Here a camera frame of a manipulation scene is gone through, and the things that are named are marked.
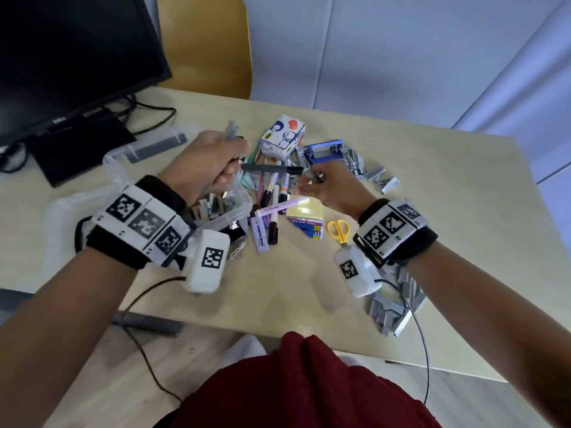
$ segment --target desk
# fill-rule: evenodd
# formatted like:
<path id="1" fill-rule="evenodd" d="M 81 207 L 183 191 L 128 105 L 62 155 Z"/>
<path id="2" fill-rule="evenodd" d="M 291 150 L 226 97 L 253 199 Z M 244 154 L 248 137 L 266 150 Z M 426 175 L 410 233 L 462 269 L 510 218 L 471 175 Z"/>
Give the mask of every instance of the desk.
<path id="1" fill-rule="evenodd" d="M 178 122 L 208 129 L 223 130 L 229 119 L 236 120 L 251 144 L 281 114 L 306 123 L 306 144 L 343 138 L 365 157 L 368 168 L 385 165 L 402 180 L 393 193 L 414 201 L 443 244 L 571 326 L 571 264 L 513 139 L 163 88 L 145 90 L 139 98 L 174 106 Z M 162 116 L 137 110 L 131 126 L 146 127 Z M 150 172 L 162 165 L 145 162 Z M 0 178 L 1 287 L 35 292 L 41 285 L 37 276 L 46 204 L 106 183 L 99 168 L 52 189 L 34 163 Z M 340 216 L 327 210 L 326 218 L 335 217 Z M 337 242 L 327 235 L 311 240 L 280 219 L 279 244 L 260 255 L 250 244 L 227 267 L 213 295 L 192 295 L 173 282 L 141 299 L 132 311 L 274 337 L 287 331 L 316 334 L 336 350 L 424 365 L 414 324 L 399 338 L 385 338 L 368 317 L 366 301 L 349 294 L 333 263 Z M 173 273 L 147 267 L 122 306 Z M 533 320 L 526 313 L 521 318 Z M 435 368 L 501 378 L 431 303 L 418 319 Z"/>

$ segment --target yellow scissors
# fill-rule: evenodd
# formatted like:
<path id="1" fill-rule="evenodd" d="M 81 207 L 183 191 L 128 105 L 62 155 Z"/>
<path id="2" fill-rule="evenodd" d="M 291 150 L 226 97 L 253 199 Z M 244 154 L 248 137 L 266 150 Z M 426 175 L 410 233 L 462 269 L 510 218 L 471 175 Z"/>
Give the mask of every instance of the yellow scissors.
<path id="1" fill-rule="evenodd" d="M 339 221 L 329 221 L 327 223 L 327 232 L 345 248 L 349 240 L 351 227 L 343 219 L 339 219 Z"/>

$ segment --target chair backrest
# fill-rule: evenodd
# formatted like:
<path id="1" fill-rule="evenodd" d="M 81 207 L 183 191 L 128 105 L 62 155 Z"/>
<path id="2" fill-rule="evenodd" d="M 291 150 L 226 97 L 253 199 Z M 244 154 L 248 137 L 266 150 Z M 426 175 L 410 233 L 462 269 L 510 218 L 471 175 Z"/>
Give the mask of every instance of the chair backrest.
<path id="1" fill-rule="evenodd" d="M 242 0 L 157 0 L 172 78 L 160 86 L 249 99 L 252 54 Z"/>

